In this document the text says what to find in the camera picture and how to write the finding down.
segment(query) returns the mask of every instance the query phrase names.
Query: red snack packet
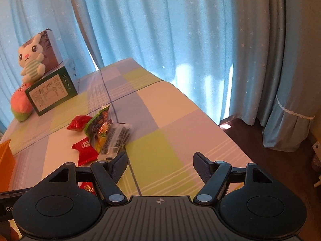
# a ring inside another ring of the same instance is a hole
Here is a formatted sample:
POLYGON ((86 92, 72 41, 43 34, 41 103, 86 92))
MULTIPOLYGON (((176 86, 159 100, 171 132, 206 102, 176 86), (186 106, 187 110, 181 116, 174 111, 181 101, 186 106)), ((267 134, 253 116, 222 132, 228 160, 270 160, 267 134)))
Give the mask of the red snack packet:
POLYGON ((76 116, 66 129, 82 131, 91 119, 90 116, 76 116))
POLYGON ((78 166, 94 161, 98 157, 97 151, 89 144, 88 138, 73 144, 72 149, 79 151, 78 166))
POLYGON ((82 182, 80 185, 80 188, 87 190, 90 193, 93 193, 94 195, 96 195, 95 193, 95 189, 94 189, 94 185, 92 184, 92 182, 82 182))

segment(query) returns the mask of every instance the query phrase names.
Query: plush toy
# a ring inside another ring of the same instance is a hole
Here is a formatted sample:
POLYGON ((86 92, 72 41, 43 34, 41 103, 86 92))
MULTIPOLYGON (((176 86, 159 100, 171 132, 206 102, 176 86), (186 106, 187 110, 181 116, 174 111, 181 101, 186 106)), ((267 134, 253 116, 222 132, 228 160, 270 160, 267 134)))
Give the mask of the plush toy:
POLYGON ((21 46, 19 52, 19 65, 23 68, 21 75, 23 76, 22 82, 24 84, 35 82, 40 79, 45 71, 46 66, 41 62, 44 59, 43 48, 39 44, 41 35, 37 34, 31 44, 23 47, 21 46))
POLYGON ((10 100, 11 111, 19 122, 25 121, 33 112, 33 106, 25 94, 25 90, 31 85, 32 83, 23 84, 15 91, 10 100))

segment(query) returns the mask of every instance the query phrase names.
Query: metal screw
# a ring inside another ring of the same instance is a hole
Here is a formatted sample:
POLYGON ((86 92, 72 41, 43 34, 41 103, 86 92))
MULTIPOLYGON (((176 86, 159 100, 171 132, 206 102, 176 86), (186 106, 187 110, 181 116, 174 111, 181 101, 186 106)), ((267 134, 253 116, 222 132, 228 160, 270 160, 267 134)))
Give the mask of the metal screw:
POLYGON ((108 197, 108 199, 111 202, 120 202, 120 201, 123 201, 125 199, 125 197, 123 195, 120 195, 120 194, 113 194, 113 195, 110 195, 108 197))
POLYGON ((208 194, 201 194, 201 195, 198 195, 196 199, 200 202, 209 202, 212 200, 212 196, 208 194))

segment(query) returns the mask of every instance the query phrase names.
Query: dark brown floor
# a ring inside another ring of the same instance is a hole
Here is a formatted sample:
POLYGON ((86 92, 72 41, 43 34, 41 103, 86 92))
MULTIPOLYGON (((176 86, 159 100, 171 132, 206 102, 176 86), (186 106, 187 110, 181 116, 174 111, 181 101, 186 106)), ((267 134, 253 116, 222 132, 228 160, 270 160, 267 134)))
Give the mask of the dark brown floor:
POLYGON ((304 241, 321 240, 321 186, 314 188, 320 173, 311 168, 314 155, 311 142, 306 139, 295 152, 281 152, 263 147, 262 127, 258 120, 253 126, 240 119, 232 122, 226 134, 262 169, 282 182, 306 205, 308 217, 299 237, 304 241))

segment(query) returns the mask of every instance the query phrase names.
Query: checkered tablecloth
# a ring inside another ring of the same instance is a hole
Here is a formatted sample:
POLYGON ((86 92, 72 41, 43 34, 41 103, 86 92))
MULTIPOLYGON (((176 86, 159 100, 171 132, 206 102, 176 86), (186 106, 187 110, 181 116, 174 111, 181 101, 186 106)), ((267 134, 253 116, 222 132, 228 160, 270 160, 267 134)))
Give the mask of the checkered tablecloth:
POLYGON ((193 169, 196 151, 236 167, 251 162, 177 88, 133 59, 125 59, 83 77, 79 95, 46 114, 39 117, 34 113, 23 123, 11 123, 2 139, 11 139, 10 148, 17 161, 10 188, 34 186, 61 164, 77 163, 78 152, 71 146, 85 135, 64 128, 76 115, 95 115, 109 103, 114 122, 133 125, 126 145, 129 166, 118 183, 128 197, 193 197, 203 186, 193 169))

